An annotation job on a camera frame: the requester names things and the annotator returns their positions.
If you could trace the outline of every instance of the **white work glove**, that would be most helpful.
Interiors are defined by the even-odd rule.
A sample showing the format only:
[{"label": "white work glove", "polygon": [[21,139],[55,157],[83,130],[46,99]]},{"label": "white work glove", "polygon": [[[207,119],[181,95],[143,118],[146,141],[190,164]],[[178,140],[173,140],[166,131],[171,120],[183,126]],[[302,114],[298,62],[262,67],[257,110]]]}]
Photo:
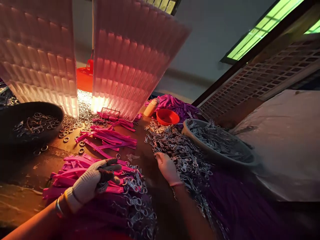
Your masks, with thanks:
[{"label": "white work glove", "polygon": [[183,182],[180,181],[180,177],[177,174],[176,166],[174,165],[173,161],[167,154],[162,152],[157,152],[154,154],[155,158],[158,161],[158,166],[160,172],[167,180],[171,187],[182,185]]},{"label": "white work glove", "polygon": [[109,180],[116,184],[120,183],[119,178],[113,175],[113,171],[122,168],[121,165],[116,163],[116,158],[110,158],[92,164],[74,183],[73,187],[65,191],[64,197],[73,213],[76,213],[84,204],[92,200],[97,193],[104,193]]}]

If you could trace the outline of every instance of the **bracelet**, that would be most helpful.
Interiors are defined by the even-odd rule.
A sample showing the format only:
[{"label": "bracelet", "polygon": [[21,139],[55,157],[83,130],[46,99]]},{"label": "bracelet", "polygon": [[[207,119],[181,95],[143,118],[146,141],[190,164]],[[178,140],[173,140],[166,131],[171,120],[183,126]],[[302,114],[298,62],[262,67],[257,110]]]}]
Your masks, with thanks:
[{"label": "bracelet", "polygon": [[66,218],[65,215],[63,214],[60,205],[59,205],[59,198],[56,200],[56,207],[55,207],[56,213],[59,218]]},{"label": "bracelet", "polygon": [[170,187],[175,187],[175,186],[183,186],[184,185],[184,182],[175,182],[175,183],[172,183],[170,184]]}]

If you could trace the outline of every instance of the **purple cloth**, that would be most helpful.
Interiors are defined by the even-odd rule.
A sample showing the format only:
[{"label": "purple cloth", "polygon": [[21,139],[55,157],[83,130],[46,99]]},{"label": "purple cloth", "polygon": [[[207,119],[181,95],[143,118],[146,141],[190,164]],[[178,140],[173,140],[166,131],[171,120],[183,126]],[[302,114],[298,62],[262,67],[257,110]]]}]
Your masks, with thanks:
[{"label": "purple cloth", "polygon": [[193,118],[198,119],[198,117],[195,114],[199,113],[200,111],[195,106],[192,106],[189,103],[185,103],[179,100],[178,98],[171,96],[170,94],[158,96],[158,99],[160,102],[155,112],[161,108],[170,109],[179,115],[180,117],[179,123],[183,123],[186,118],[190,118],[190,116],[188,115],[188,112],[191,113]]},{"label": "purple cloth", "polygon": [[229,240],[292,240],[294,229],[280,219],[255,190],[227,174],[213,171],[209,187],[202,189],[214,216]]}]

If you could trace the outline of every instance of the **plastic bottle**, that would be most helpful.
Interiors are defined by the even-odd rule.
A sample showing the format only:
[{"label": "plastic bottle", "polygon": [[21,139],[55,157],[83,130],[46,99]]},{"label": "plastic bottle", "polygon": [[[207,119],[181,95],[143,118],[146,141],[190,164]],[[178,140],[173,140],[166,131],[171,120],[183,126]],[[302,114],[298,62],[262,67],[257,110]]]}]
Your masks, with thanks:
[{"label": "plastic bottle", "polygon": [[157,106],[159,104],[159,99],[158,98],[154,98],[151,100],[151,102],[149,103],[149,105],[147,106],[146,110],[144,110],[144,115],[146,117],[151,117],[151,115],[154,113],[154,111],[156,110]]}]

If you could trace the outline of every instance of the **translucent plastic sheet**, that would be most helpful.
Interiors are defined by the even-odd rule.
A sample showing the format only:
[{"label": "translucent plastic sheet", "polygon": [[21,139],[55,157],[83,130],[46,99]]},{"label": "translucent plastic sheet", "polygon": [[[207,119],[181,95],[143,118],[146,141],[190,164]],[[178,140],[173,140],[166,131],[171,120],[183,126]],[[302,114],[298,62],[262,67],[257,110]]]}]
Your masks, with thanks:
[{"label": "translucent plastic sheet", "polygon": [[262,168],[254,173],[286,201],[320,201],[319,91],[284,90],[233,130],[254,147]]},{"label": "translucent plastic sheet", "polygon": [[96,0],[95,19],[92,111],[132,122],[190,30],[138,0]]},{"label": "translucent plastic sheet", "polygon": [[78,118],[71,0],[0,0],[0,77],[21,103]]}]

